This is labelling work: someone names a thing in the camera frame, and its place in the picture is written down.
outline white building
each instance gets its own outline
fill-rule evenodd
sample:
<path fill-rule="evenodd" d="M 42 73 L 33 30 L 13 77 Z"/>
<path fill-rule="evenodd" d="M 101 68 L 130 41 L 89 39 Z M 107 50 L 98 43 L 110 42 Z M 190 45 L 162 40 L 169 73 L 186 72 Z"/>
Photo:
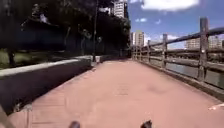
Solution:
<path fill-rule="evenodd" d="M 117 1 L 114 3 L 114 15 L 117 17 L 128 18 L 127 1 Z"/>

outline concrete wall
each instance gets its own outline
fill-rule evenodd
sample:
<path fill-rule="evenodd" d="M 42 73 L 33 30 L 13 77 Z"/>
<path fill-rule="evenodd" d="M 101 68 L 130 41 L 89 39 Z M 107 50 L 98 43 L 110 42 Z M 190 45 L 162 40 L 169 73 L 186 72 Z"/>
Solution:
<path fill-rule="evenodd" d="M 7 114 L 90 69 L 90 59 L 77 58 L 56 63 L 0 71 L 0 104 Z"/>

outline fence post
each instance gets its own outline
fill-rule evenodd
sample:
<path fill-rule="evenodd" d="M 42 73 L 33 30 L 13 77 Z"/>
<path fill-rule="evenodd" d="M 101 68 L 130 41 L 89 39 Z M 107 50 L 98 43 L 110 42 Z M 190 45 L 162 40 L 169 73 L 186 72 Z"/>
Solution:
<path fill-rule="evenodd" d="M 150 40 L 148 40 L 148 45 L 147 45 L 147 58 L 148 58 L 148 62 L 150 63 L 150 51 L 151 50 L 151 46 L 150 46 Z"/>
<path fill-rule="evenodd" d="M 206 64 L 207 64 L 207 50 L 208 50 L 208 19 L 200 19 L 200 60 L 198 70 L 198 80 L 205 81 L 206 77 Z"/>
<path fill-rule="evenodd" d="M 140 46 L 140 61 L 142 61 L 142 46 Z"/>
<path fill-rule="evenodd" d="M 167 34 L 163 34 L 162 68 L 166 68 Z"/>
<path fill-rule="evenodd" d="M 135 60 L 137 60 L 138 59 L 138 49 L 137 49 L 137 46 L 135 45 Z"/>

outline pink paved path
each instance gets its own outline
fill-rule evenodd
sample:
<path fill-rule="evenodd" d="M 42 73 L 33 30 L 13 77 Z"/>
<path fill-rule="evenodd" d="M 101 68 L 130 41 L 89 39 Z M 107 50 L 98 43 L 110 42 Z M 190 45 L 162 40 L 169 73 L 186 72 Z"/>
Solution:
<path fill-rule="evenodd" d="M 62 84 L 10 120 L 18 128 L 224 128 L 220 102 L 136 62 L 105 62 Z"/>

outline pole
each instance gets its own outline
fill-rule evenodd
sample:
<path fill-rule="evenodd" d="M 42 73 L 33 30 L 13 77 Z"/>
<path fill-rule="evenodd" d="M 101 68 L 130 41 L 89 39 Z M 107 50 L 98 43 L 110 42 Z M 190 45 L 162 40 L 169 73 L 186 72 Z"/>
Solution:
<path fill-rule="evenodd" d="M 98 0 L 96 0 L 96 10 L 95 10 L 95 21 L 94 21 L 94 32 L 93 32 L 93 59 L 92 62 L 96 62 L 96 22 L 98 14 Z"/>
<path fill-rule="evenodd" d="M 167 34 L 163 34 L 162 68 L 166 68 Z"/>
<path fill-rule="evenodd" d="M 206 77 L 206 64 L 207 64 L 207 50 L 208 50 L 208 19 L 200 19 L 200 60 L 199 60 L 199 71 L 198 79 L 200 82 L 205 81 Z"/>

